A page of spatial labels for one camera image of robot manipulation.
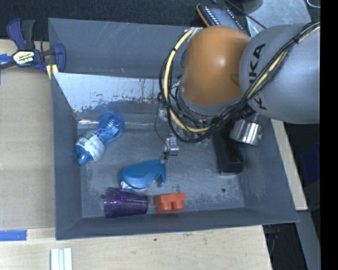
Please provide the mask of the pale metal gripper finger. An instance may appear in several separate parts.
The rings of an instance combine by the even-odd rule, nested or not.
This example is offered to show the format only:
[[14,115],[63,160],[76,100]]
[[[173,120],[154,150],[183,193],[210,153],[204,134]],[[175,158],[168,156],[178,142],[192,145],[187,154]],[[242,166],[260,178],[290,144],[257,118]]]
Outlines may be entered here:
[[177,137],[169,134],[164,140],[164,159],[168,160],[171,156],[178,156],[179,145]]

